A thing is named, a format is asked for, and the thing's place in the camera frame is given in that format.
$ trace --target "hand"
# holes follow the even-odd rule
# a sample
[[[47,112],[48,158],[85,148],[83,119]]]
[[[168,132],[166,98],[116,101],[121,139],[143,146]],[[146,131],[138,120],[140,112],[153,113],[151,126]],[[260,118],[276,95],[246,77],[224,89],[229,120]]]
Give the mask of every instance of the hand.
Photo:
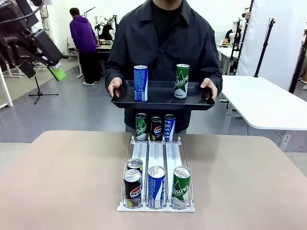
[[[246,13],[246,15],[245,15],[245,19],[246,19],[246,20],[249,20],[249,19],[250,19],[250,17],[251,17],[251,12]]]
[[[123,81],[120,78],[114,78],[111,83],[109,84],[109,87],[107,88],[107,90],[109,90],[109,94],[111,97],[114,96],[113,94],[113,90],[115,90],[115,94],[117,97],[119,97],[120,94],[120,86],[122,85]]]
[[[217,87],[215,86],[215,84],[209,79],[209,78],[205,78],[205,80],[203,80],[202,84],[201,84],[201,88],[210,88],[212,90],[212,99],[216,100],[217,98]],[[210,94],[207,93],[206,95],[204,95],[206,97],[206,100],[209,99]]]

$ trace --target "person in purple hoodie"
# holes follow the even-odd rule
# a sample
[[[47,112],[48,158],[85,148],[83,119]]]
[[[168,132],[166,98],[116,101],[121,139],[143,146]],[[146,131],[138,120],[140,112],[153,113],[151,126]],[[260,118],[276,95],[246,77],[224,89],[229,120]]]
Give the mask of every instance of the person in purple hoodie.
[[[96,35],[90,22],[80,15],[78,8],[71,8],[70,13],[73,18],[70,23],[71,37],[80,53],[85,79],[83,85],[95,85],[100,80]]]

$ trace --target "white curtain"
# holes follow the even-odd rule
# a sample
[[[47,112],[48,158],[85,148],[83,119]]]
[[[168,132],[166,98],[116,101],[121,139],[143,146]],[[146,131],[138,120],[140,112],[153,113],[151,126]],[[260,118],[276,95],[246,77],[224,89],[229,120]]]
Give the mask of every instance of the white curtain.
[[[271,17],[276,23],[259,76],[289,90],[307,21],[307,0],[254,0],[236,74],[255,74]]]

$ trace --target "blue can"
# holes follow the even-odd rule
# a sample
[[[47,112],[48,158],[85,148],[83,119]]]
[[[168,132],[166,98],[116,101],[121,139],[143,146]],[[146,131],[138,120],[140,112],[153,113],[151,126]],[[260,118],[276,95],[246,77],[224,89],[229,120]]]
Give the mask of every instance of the blue can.
[[[146,102],[148,91],[148,67],[134,67],[134,100],[136,102]]]
[[[164,206],[165,169],[154,166],[148,170],[148,201],[149,207],[160,209]]]
[[[176,118],[172,114],[165,115],[164,121],[164,137],[166,142],[173,142],[175,140],[175,123]]]

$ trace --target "neon green pad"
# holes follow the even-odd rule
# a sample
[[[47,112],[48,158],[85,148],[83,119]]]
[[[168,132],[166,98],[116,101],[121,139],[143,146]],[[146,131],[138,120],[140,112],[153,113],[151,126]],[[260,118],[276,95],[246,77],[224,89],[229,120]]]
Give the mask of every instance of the neon green pad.
[[[57,70],[54,70],[52,67],[48,68],[52,75],[55,77],[57,81],[62,81],[66,74],[62,68],[58,68]]]

